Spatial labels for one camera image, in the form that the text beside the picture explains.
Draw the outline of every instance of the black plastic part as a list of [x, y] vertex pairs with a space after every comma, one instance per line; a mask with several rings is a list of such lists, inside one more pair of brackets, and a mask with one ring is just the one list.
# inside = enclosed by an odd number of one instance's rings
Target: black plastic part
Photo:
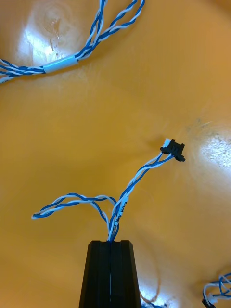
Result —
[[88, 246], [79, 308], [141, 308], [130, 241]]
[[202, 303], [205, 305], [206, 308], [216, 308], [213, 304], [208, 305], [205, 299], [203, 299]]
[[184, 149], [184, 144], [179, 144], [175, 142], [175, 139], [172, 139], [167, 147], [161, 147], [160, 151], [163, 154], [172, 154], [176, 160], [179, 162], [184, 162], [185, 158], [182, 155]]

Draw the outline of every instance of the wire bundle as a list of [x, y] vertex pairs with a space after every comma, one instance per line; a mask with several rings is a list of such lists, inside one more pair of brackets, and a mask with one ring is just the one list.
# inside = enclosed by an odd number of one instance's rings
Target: wire bundle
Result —
[[[206, 295], [206, 290], [208, 287], [218, 287], [219, 294]], [[204, 286], [203, 297], [207, 307], [214, 307], [219, 299], [230, 300], [231, 299], [231, 273], [219, 276], [218, 281], [210, 282]]]
[[43, 66], [17, 66], [15, 64], [11, 64], [10, 62], [0, 59], [0, 83], [11, 80], [15, 77], [19, 76], [29, 76], [29, 75], [38, 75], [38, 74], [46, 74], [57, 71], [59, 69], [63, 69], [72, 65], [76, 65], [79, 60], [83, 60], [88, 58], [94, 51], [94, 49], [100, 44], [100, 42], [107, 39], [110, 35], [116, 33], [120, 29], [127, 28], [131, 24], [133, 24], [137, 17], [141, 14], [142, 8], [145, 5], [145, 0], [141, 0], [140, 5], [134, 15], [134, 17], [127, 23], [117, 25], [118, 21], [120, 21], [127, 12], [131, 11], [134, 5], [138, 2], [138, 0], [133, 0], [126, 9], [121, 11], [116, 19], [110, 24], [110, 26], [102, 32], [103, 29], [103, 11], [105, 5], [107, 4], [107, 0], [100, 0], [100, 7], [96, 13], [95, 20], [90, 29], [90, 36], [88, 37], [85, 46], [82, 50], [65, 57], [63, 59], [51, 62], [49, 64]]
[[[169, 143], [169, 139], [166, 139], [165, 145], [167, 145], [168, 143]], [[135, 177], [128, 183], [127, 188], [123, 191], [118, 201], [116, 201], [116, 199], [113, 197], [108, 197], [105, 195], [99, 195], [94, 198], [87, 198], [84, 195], [80, 195], [77, 193], [69, 193], [67, 195], [59, 197], [58, 199], [53, 201], [51, 204], [43, 207], [39, 212], [33, 214], [32, 219], [46, 218], [50, 216], [51, 214], [53, 214], [55, 211], [61, 210], [65, 207], [88, 203], [88, 204], [91, 204], [95, 209], [99, 211], [100, 216], [102, 217], [102, 219], [105, 221], [107, 225], [107, 230], [108, 230], [107, 240], [112, 242], [115, 239], [119, 231], [120, 219], [124, 213], [124, 209], [128, 202], [129, 195], [133, 191], [135, 185], [143, 178], [143, 176], [149, 170], [157, 168], [161, 166], [162, 164], [164, 164], [165, 162], [169, 161], [170, 159], [174, 158], [174, 156], [170, 154], [167, 156], [167, 158], [160, 160], [162, 155], [163, 154], [160, 153], [157, 157], [148, 161], [145, 165], [143, 165], [143, 167], [141, 167], [137, 171]], [[72, 199], [78, 198], [78, 199], [67, 202], [68, 198], [72, 198]], [[113, 206], [112, 215], [111, 215], [110, 220], [108, 219], [106, 213], [103, 212], [100, 206], [98, 205], [99, 202], [106, 201], [106, 200], [109, 201]]]

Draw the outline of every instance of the wire harness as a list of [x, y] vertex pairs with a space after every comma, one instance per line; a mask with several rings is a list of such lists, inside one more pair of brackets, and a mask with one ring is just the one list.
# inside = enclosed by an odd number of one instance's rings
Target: wire harness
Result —
[[137, 17], [141, 14], [142, 8], [145, 5], [145, 0], [140, 0], [140, 5], [132, 19], [126, 23], [118, 25], [117, 23], [126, 15], [127, 12], [134, 8], [138, 0], [133, 0], [123, 11], [121, 11], [116, 19], [103, 31], [103, 12], [108, 0], [100, 0], [100, 7], [96, 13], [95, 20], [90, 29], [90, 35], [82, 50], [67, 56], [63, 59], [45, 64], [43, 66], [17, 66], [6, 60], [0, 59], [0, 83], [9, 81], [15, 77], [40, 75], [55, 72], [57, 70], [76, 65], [80, 60], [88, 58], [94, 49], [110, 35], [116, 33], [120, 29], [127, 28], [132, 25]]
[[[219, 288], [219, 293], [209, 293], [207, 295], [206, 291], [208, 287]], [[218, 281], [210, 282], [204, 286], [202, 303], [205, 305], [206, 308], [216, 308], [214, 304], [217, 303], [219, 299], [231, 299], [231, 273], [226, 275], [220, 275]]]
[[[162, 147], [163, 149], [168, 148], [169, 144], [171, 143], [170, 139], [166, 139], [165, 143]], [[108, 238], [107, 240], [112, 242], [114, 241], [118, 231], [119, 231], [119, 222], [121, 217], [123, 216], [125, 206], [128, 203], [129, 196], [133, 191], [135, 185], [143, 178], [143, 176], [151, 169], [157, 168], [162, 164], [166, 163], [167, 161], [176, 158], [171, 151], [169, 152], [168, 156], [161, 160], [163, 153], [161, 152], [157, 157], [148, 161], [143, 167], [141, 167], [134, 178], [128, 183], [127, 188], [123, 191], [118, 201], [116, 201], [113, 197], [108, 197], [105, 195], [99, 195], [93, 198], [88, 198], [84, 195], [77, 194], [77, 193], [69, 193], [67, 195], [61, 196], [51, 204], [46, 205], [43, 207], [39, 212], [32, 215], [32, 219], [39, 219], [39, 218], [46, 218], [53, 214], [56, 211], [59, 211], [65, 207], [75, 206], [78, 204], [91, 204], [95, 209], [97, 209], [100, 213], [100, 216], [105, 221], [108, 230]], [[67, 201], [69, 198], [77, 198], [75, 200]], [[110, 220], [108, 219], [105, 212], [103, 212], [98, 205], [99, 202], [102, 201], [109, 201], [112, 206], [112, 214]]]

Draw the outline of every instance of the connector housing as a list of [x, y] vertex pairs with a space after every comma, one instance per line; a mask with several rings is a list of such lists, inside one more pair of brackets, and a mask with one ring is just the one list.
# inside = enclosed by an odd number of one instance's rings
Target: connector housing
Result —
[[168, 146], [164, 146], [160, 148], [160, 151], [163, 154], [172, 154], [176, 160], [179, 162], [184, 162], [185, 158], [182, 155], [184, 149], [184, 144], [179, 144], [175, 142], [175, 139], [172, 139]]
[[203, 299], [202, 303], [205, 305], [206, 308], [216, 308], [213, 304], [209, 305], [205, 299]]

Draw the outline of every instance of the black connector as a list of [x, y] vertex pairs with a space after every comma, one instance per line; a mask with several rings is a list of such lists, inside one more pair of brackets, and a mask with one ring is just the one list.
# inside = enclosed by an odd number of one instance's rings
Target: black connector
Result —
[[160, 151], [163, 154], [172, 154], [176, 160], [179, 162], [184, 162], [185, 158], [182, 155], [184, 149], [184, 144], [179, 144], [175, 142], [175, 139], [172, 139], [167, 147], [161, 147]]
[[209, 305], [205, 299], [203, 299], [202, 303], [205, 305], [206, 308], [216, 308], [213, 304]]

